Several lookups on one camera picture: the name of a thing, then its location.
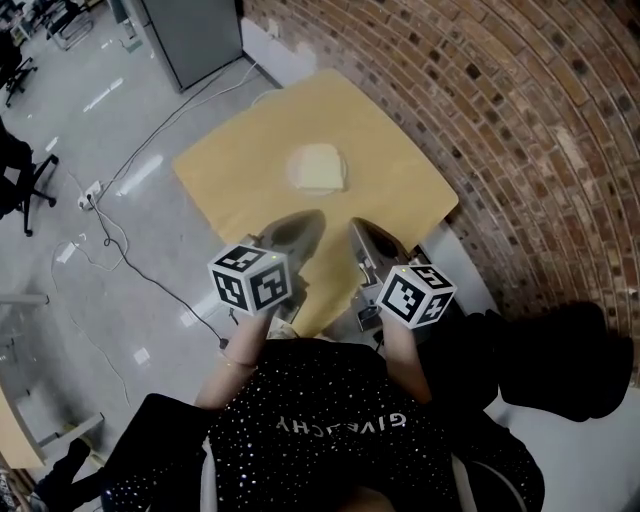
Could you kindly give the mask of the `person's left forearm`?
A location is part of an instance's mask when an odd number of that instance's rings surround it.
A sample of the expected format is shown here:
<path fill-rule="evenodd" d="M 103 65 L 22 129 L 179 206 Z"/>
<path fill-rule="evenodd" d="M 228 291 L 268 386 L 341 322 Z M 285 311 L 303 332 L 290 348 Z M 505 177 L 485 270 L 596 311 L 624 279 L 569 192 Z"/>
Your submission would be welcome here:
<path fill-rule="evenodd" d="M 274 312 L 269 309 L 239 317 L 228 346 L 218 355 L 213 373 L 197 394 L 196 407 L 221 410 L 237 396 L 257 367 Z"/>

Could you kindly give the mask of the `square wooden table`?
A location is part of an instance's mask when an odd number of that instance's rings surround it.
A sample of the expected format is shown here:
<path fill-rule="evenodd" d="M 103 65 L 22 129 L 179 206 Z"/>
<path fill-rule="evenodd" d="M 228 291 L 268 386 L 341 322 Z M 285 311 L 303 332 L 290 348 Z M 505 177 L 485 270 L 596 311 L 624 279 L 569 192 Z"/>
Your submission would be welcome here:
<path fill-rule="evenodd" d="M 240 22 L 244 52 L 279 85 L 286 87 L 318 70 L 314 51 L 300 43 L 294 51 L 278 39 L 279 25 L 269 21 L 267 31 L 244 17 Z M 420 242 L 428 258 L 458 287 L 456 301 L 466 314 L 496 312 L 498 307 L 462 243 L 449 224 L 441 222 Z"/>

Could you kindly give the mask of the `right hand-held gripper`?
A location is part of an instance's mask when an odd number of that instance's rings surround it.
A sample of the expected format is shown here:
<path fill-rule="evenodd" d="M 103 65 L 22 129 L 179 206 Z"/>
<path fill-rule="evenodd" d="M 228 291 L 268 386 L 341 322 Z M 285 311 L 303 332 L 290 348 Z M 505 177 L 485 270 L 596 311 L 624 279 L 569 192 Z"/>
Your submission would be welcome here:
<path fill-rule="evenodd" d="M 400 242 L 377 224 L 354 217 L 349 221 L 350 244 L 365 283 L 353 297 L 361 331 L 381 324 L 386 312 L 409 329 L 436 323 L 451 303 L 456 285 L 435 265 L 425 263 L 374 267 L 371 252 L 387 259 L 403 253 Z"/>

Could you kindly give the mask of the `white power strip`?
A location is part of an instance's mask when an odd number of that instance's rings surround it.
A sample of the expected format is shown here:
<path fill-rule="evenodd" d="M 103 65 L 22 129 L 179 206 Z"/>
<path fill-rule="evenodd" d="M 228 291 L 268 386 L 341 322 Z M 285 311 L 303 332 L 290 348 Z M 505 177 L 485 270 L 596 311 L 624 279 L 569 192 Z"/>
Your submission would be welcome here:
<path fill-rule="evenodd" d="M 83 211 L 90 211 L 99 201 L 104 192 L 100 181 L 96 180 L 78 198 L 78 207 Z"/>

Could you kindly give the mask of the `desk with grey metal frame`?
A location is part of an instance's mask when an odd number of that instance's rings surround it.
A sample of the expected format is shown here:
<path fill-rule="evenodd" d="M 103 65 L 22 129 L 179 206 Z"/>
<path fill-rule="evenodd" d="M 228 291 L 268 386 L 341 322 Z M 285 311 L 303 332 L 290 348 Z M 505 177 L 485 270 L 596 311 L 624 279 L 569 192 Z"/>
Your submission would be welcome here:
<path fill-rule="evenodd" d="M 104 422 L 73 412 L 75 377 L 46 294 L 0 293 L 0 463 L 37 469 Z"/>

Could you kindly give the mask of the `black swivel office chair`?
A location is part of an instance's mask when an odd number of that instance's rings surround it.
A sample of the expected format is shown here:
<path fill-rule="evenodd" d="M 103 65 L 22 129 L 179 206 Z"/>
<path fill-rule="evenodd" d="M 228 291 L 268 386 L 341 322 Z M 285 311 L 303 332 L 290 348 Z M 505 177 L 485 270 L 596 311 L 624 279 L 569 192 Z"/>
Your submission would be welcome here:
<path fill-rule="evenodd" d="M 5 127 L 0 117 L 0 220 L 14 211 L 23 215 L 23 231 L 27 237 L 33 236 L 29 228 L 31 197 L 35 196 L 48 202 L 51 208 L 57 199 L 36 188 L 45 169 L 56 167 L 59 158 L 50 154 L 39 166 L 33 162 L 31 146 Z"/>
<path fill-rule="evenodd" d="M 13 96 L 25 92 L 23 83 L 30 73 L 38 67 L 33 64 L 33 58 L 23 58 L 21 50 L 14 44 L 11 33 L 0 30 L 0 88 L 7 91 L 5 106 L 11 107 Z"/>

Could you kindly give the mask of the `person's black speckled shirt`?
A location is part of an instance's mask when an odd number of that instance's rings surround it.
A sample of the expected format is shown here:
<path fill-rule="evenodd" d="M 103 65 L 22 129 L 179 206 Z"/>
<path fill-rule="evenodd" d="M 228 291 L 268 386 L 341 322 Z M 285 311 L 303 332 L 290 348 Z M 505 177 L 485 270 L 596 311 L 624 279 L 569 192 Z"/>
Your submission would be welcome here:
<path fill-rule="evenodd" d="M 274 341 L 206 410 L 145 398 L 105 466 L 104 512 L 336 512 L 359 487 L 394 512 L 541 512 L 542 473 L 485 412 L 421 404 L 364 345 Z"/>

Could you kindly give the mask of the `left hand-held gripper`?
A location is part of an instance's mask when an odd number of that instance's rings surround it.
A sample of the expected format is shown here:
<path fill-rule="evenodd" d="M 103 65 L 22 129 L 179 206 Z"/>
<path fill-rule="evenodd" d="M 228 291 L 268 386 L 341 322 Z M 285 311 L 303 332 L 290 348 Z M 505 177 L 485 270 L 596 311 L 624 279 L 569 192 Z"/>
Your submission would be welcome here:
<path fill-rule="evenodd" d="M 298 211 L 273 221 L 259 236 L 224 247 L 207 265 L 219 301 L 250 316 L 273 311 L 292 322 L 307 298 L 299 272 L 325 227 L 321 210 Z"/>

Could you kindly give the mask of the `black padded office chair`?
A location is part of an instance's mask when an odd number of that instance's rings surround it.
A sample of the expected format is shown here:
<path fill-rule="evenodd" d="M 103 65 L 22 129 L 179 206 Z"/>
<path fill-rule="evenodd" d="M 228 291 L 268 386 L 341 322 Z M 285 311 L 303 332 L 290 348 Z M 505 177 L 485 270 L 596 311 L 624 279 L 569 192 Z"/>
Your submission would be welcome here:
<path fill-rule="evenodd" d="M 448 319 L 418 353 L 434 398 L 449 408 L 483 410 L 501 398 L 574 422 L 614 412 L 634 367 L 633 341 L 591 302 L 514 321 L 492 310 Z"/>

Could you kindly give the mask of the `person's right forearm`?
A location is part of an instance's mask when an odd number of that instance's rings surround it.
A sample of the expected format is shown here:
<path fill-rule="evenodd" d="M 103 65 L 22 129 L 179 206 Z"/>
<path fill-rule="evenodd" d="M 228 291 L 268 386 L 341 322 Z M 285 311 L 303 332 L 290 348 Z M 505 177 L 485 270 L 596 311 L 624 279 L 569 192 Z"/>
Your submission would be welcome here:
<path fill-rule="evenodd" d="M 432 400 L 412 330 L 386 313 L 381 315 L 389 377 L 420 404 Z"/>

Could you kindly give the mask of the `grey metal cabinet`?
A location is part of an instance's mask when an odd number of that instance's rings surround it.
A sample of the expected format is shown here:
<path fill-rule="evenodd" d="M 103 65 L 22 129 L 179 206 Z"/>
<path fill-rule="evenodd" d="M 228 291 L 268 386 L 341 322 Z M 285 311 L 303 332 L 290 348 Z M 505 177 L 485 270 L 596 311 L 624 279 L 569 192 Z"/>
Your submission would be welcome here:
<path fill-rule="evenodd" d="M 182 92 L 243 54 L 240 0 L 130 0 L 174 89 Z"/>

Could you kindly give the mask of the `white shelving unit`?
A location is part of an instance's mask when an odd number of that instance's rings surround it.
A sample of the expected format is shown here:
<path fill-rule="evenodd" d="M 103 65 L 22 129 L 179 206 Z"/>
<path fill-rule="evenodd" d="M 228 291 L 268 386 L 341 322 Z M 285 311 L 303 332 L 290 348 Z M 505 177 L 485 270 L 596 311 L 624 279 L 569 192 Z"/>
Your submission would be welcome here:
<path fill-rule="evenodd" d="M 120 28 L 119 41 L 122 47 L 133 53 L 142 46 L 143 42 L 136 30 L 134 20 L 131 18 L 125 5 L 125 0 L 106 0 L 114 16 L 116 25 Z"/>

